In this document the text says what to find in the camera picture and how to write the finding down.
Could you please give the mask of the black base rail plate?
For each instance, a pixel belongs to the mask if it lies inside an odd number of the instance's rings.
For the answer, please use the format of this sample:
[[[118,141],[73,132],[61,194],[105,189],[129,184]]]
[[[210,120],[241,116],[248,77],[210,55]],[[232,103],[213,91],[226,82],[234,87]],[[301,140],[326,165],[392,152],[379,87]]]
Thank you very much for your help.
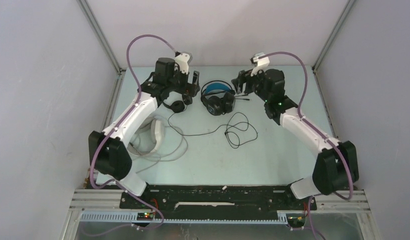
[[[119,208],[146,210],[146,203],[162,212],[165,220],[276,221],[283,211],[316,210],[309,197],[296,199],[285,185],[150,185],[137,201],[128,193]]]

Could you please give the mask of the white gaming headphones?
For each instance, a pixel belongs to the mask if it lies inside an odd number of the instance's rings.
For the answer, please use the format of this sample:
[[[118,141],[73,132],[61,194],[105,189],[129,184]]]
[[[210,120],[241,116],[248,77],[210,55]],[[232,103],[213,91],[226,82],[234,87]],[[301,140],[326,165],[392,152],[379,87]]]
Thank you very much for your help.
[[[165,123],[163,116],[153,115],[148,117],[132,135],[127,145],[127,151],[133,162],[146,161],[150,163],[149,166],[135,165],[137,174],[146,172],[160,163],[175,162],[186,154],[189,143],[183,135],[173,150],[163,152],[167,130],[183,133],[181,128],[171,127]]]

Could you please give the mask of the large black blue headphones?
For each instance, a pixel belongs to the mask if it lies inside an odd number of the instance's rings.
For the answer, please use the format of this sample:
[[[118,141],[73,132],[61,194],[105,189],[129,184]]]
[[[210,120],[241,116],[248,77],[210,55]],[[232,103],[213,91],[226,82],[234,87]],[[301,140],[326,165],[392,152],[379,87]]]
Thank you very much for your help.
[[[213,116],[231,113],[235,108],[236,100],[250,100],[249,98],[242,98],[243,96],[246,95],[236,95],[234,88],[223,80],[207,82],[200,90],[200,100],[206,110]]]

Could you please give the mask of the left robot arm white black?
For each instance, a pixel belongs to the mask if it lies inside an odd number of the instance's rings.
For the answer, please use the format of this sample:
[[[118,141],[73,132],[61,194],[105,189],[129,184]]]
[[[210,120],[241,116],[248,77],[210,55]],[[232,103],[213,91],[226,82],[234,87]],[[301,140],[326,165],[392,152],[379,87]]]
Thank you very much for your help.
[[[93,131],[88,137],[90,169],[110,176],[123,190],[132,193],[131,201],[138,208],[146,208],[151,194],[148,183],[133,168],[127,149],[141,124],[166,100],[170,93],[196,96],[199,75],[189,83],[191,56],[180,53],[174,58],[160,57],[150,77],[139,84],[137,94],[124,112],[102,131]]]

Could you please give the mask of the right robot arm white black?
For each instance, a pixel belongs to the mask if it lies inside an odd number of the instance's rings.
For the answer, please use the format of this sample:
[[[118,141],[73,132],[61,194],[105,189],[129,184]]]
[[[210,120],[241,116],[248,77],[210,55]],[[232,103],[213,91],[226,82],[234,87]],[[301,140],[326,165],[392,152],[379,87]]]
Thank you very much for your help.
[[[238,94],[256,94],[264,102],[267,117],[294,134],[315,156],[312,175],[289,184],[284,204],[297,209],[310,196],[330,195],[344,188],[354,190],[359,179],[357,151],[350,141],[341,142],[315,126],[285,94],[281,70],[242,70],[232,84]]]

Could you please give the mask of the small black headphones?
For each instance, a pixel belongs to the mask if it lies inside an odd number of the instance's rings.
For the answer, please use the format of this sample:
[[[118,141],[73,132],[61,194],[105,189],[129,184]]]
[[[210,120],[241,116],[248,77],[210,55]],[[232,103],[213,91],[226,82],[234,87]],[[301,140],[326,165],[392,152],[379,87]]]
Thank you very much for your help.
[[[253,126],[249,118],[242,112],[235,112],[227,121],[225,124],[221,124],[217,126],[214,130],[208,131],[208,132],[202,132],[202,133],[196,133],[196,134],[185,134],[182,132],[181,128],[176,128],[171,122],[170,119],[173,115],[182,113],[187,110],[188,105],[185,104],[182,100],[177,100],[173,102],[172,104],[168,105],[167,103],[163,102],[162,105],[171,110],[173,113],[172,115],[167,119],[168,126],[173,129],[177,134],[182,136],[183,138],[185,137],[202,137],[202,136],[208,136],[216,133],[220,129],[224,129],[223,135],[225,139],[227,140],[227,143],[232,149],[238,149],[240,146],[243,146],[247,143],[251,143],[253,141],[256,141],[259,137],[259,132]],[[249,130],[252,130],[254,133],[254,137],[247,139],[245,141],[241,141],[241,137],[239,136],[238,132],[248,132]]]

